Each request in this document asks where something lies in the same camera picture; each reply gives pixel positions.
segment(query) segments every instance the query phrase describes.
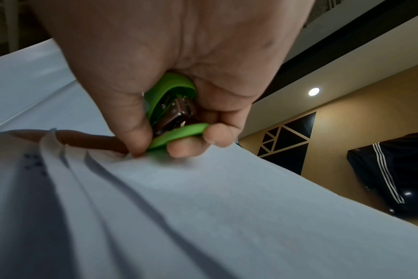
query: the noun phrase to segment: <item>ceiling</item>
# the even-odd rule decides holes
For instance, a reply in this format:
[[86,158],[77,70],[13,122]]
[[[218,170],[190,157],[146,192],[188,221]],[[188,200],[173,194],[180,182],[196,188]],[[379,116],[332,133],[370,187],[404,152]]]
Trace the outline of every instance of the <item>ceiling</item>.
[[[377,28],[377,26],[370,25],[366,27],[372,28],[372,33]],[[364,33],[365,36],[370,35],[370,29],[363,32],[358,30],[358,32]],[[349,36],[341,37],[344,40],[335,42],[338,52],[341,48],[344,48]],[[319,57],[319,60],[327,60],[328,57],[333,56],[332,53],[324,52],[323,54],[322,57]],[[320,67],[313,68],[314,70],[308,74],[298,76],[293,81],[290,80],[286,84],[280,81],[279,84],[283,84],[282,88],[267,93],[264,98],[253,104],[240,138],[418,65],[418,16],[375,39],[369,38],[367,43],[348,53],[341,54],[337,59],[333,58],[332,61],[325,61],[324,65],[320,64]],[[310,54],[307,58],[304,57],[303,63],[314,64],[308,63],[309,59],[316,57],[315,59],[318,60],[318,56],[321,56],[321,51],[314,55]],[[294,71],[295,76],[300,72],[296,67],[294,67]],[[278,78],[281,79],[290,74],[293,73],[286,71],[282,77],[278,77],[277,74],[274,83],[278,84]],[[314,87],[320,87],[321,93],[310,97],[308,92]]]

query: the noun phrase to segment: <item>recessed light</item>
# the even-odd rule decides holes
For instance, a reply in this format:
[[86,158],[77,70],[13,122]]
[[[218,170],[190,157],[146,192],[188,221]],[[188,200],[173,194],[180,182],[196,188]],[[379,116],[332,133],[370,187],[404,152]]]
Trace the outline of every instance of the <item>recessed light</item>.
[[318,95],[319,91],[321,91],[321,89],[319,89],[319,88],[313,88],[312,90],[310,90],[309,95],[310,96]]

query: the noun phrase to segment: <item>stapler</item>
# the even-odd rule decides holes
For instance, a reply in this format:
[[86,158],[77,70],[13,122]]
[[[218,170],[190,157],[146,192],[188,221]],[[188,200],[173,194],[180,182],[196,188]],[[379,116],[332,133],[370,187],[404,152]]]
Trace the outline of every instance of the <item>stapler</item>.
[[165,73],[143,98],[147,118],[153,128],[153,141],[148,150],[164,147],[168,142],[202,135],[209,126],[196,118],[193,99],[197,91],[186,76]]

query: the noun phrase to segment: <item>beige wall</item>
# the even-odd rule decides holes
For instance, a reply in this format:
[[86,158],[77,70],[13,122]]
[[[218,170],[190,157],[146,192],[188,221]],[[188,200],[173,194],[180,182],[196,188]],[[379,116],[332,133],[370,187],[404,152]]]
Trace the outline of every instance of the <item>beige wall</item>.
[[[418,66],[244,137],[239,143],[257,154],[265,131],[314,111],[316,119],[301,175],[386,212],[383,201],[357,180],[346,155],[350,149],[418,132]],[[418,220],[411,222],[418,225]]]

